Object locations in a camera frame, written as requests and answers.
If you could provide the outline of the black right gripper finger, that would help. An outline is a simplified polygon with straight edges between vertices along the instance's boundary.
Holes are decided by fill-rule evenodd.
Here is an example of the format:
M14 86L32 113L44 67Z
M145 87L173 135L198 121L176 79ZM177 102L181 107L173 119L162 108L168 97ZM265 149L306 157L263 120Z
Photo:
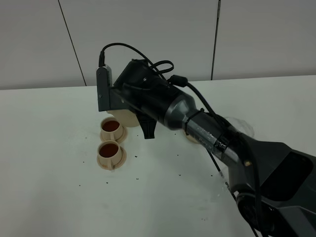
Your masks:
M138 116L138 122L142 128L144 138L154 139L157 121L148 116Z

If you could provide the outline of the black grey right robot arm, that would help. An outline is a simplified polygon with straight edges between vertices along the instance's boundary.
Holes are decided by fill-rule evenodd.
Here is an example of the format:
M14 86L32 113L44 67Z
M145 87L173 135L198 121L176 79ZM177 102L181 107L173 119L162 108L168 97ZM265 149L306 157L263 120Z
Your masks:
M165 80L153 66L132 60L115 81L114 92L165 127L184 130L224 163L239 212L262 236L315 236L315 157L284 143L251 138L209 105L197 109L182 90L186 86L184 77Z

